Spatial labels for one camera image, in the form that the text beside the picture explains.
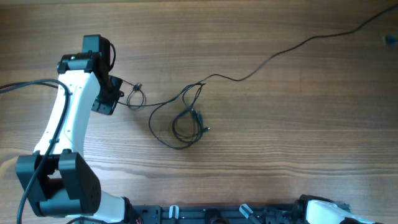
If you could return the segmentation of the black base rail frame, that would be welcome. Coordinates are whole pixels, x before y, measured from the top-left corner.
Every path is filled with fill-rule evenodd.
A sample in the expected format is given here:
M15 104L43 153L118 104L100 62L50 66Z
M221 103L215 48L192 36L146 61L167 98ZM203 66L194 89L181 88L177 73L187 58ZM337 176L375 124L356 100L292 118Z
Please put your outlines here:
M245 216L239 206L219 207L183 207L172 205L134 206L139 214L136 224L293 224L307 223L302 205L271 204L266 206L249 206L252 213Z

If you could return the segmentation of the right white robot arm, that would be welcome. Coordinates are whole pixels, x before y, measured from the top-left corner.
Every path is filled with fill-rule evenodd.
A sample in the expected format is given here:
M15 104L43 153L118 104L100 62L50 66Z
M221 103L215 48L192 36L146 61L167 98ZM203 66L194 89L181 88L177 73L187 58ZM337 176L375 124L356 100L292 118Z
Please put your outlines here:
M308 224L377 224L353 215L335 201L314 195L301 195L295 204L297 221Z

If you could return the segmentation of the black usb cable thick plug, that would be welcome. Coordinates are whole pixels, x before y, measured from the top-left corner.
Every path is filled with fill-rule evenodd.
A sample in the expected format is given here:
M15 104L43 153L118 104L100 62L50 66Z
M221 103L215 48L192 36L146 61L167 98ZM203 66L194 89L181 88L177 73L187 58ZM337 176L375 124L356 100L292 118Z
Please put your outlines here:
M185 106L185 109L179 113L172 122L172 133L178 141L186 144L186 147L195 144L202 138L203 134L208 132L210 129L204 125L203 116L201 113L194 108L194 105L197 102L204 85L204 83L199 82L184 88L182 91L182 102ZM187 101L185 96L194 87L197 87L198 89L193 96L193 100ZM190 118L190 121L192 122L192 131L190 133L179 130L178 128L178 122L185 118Z

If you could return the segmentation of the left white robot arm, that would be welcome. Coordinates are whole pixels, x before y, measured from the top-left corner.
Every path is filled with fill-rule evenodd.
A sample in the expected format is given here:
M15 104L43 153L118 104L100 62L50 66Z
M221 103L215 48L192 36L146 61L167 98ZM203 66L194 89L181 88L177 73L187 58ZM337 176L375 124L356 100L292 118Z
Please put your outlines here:
M33 154L20 156L16 174L38 217L89 218L121 223L126 199L101 189L99 178L84 160L85 133L91 112L111 115L124 93L112 77L116 51L99 34L83 38L82 51L64 55L57 65L58 93L43 136Z

